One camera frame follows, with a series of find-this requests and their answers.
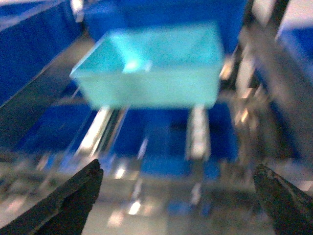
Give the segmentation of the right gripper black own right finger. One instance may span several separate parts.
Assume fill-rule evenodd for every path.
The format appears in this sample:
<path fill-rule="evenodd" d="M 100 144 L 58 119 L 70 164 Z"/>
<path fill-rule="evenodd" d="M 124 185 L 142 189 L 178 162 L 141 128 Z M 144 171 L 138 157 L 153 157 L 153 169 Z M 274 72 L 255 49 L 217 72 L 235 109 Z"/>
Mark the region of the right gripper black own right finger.
<path fill-rule="evenodd" d="M 262 208 L 276 235 L 313 233 L 313 198 L 263 164 L 253 175 Z"/>

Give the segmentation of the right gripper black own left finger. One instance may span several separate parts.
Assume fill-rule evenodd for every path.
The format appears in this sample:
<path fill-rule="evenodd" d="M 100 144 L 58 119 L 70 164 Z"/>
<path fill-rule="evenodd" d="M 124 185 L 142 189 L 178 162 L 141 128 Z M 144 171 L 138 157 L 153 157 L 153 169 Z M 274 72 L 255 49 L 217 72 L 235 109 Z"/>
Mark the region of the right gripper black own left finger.
<path fill-rule="evenodd" d="M 2 235 L 80 235 L 95 204 L 103 169 L 94 159 L 45 199 L 1 228 Z"/>

